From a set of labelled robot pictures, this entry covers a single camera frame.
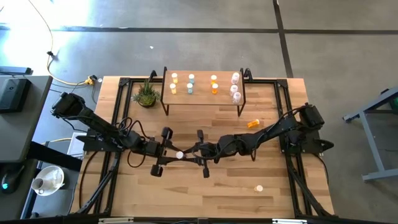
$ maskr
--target wooden table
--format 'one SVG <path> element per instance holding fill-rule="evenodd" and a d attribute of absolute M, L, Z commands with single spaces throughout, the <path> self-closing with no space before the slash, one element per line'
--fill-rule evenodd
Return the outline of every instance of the wooden table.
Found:
<path fill-rule="evenodd" d="M 233 73 L 239 73 L 238 92 L 242 94 L 239 103 L 232 102 L 232 96 L 229 94 L 231 89 L 231 77 Z M 172 74 L 176 73 L 178 83 L 176 84 L 177 93 L 172 94 L 170 84 L 173 83 Z M 194 74 L 195 83 L 193 84 L 193 93 L 188 94 L 187 84 L 189 83 L 189 74 Z M 211 76 L 216 75 L 218 84 L 218 93 L 212 94 Z M 243 88 L 243 74 L 240 71 L 176 71 L 167 70 L 165 72 L 164 87 L 161 91 L 160 102 L 167 105 L 164 107 L 166 115 L 169 115 L 169 105 L 218 105 L 218 106 L 237 106 L 238 116 L 241 115 L 245 104 L 245 91 Z"/>
<path fill-rule="evenodd" d="M 119 78 L 104 77 L 95 110 L 96 114 L 109 122 L 113 115 Z M 303 79 L 290 78 L 288 84 L 293 108 L 308 101 Z M 154 86 L 161 90 L 161 84 Z M 137 89 L 138 83 L 135 83 L 133 93 Z M 197 129 L 203 130 L 206 141 L 217 142 L 222 135 L 253 133 L 278 119 L 272 85 L 247 84 L 246 100 L 245 112 L 240 118 L 231 106 L 176 105 L 173 113 L 166 116 L 159 102 L 149 109 L 131 102 L 129 116 L 139 119 L 146 134 L 155 136 L 157 140 L 161 140 L 160 132 L 164 126 L 172 128 L 174 145 L 186 149 L 197 141 Z M 260 126 L 248 129 L 246 123 L 254 119 L 260 120 Z M 223 158 L 219 164 L 209 162 L 208 179 L 203 178 L 201 167 L 186 162 L 171 163 L 164 168 L 162 177 L 153 177 L 150 168 L 155 163 L 154 158 L 147 158 L 140 168 L 133 169 L 127 164 L 126 151 L 121 158 L 111 214 L 114 217 L 293 218 L 286 162 L 279 151 L 279 140 L 275 138 L 260 146 L 255 162 L 250 156 L 239 155 Z M 83 203 L 98 185 L 103 156 L 104 153 L 97 153 L 87 168 L 82 191 Z M 88 157 L 85 156 L 81 170 Z M 303 154 L 302 157 L 309 189 L 323 207 L 333 213 L 322 163 L 310 154 Z M 138 164 L 141 159 L 142 156 L 133 154 L 131 163 Z M 262 185 L 264 190 L 255 192 L 256 185 Z M 79 185 L 72 212 L 78 210 L 78 189 Z M 106 204 L 108 188 L 104 192 L 101 208 Z M 302 193 L 298 190 L 297 194 L 300 208 L 304 211 Z"/>

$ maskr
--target potted plant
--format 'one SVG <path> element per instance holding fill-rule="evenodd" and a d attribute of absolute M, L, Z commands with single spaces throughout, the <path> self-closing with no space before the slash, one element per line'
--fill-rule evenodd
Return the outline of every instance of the potted plant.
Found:
<path fill-rule="evenodd" d="M 145 108 L 153 107 L 156 100 L 160 99 L 160 93 L 154 90 L 154 85 L 149 84 L 149 80 L 145 80 L 144 86 L 139 85 L 138 93 L 132 97 L 132 100 L 138 102 Z"/>

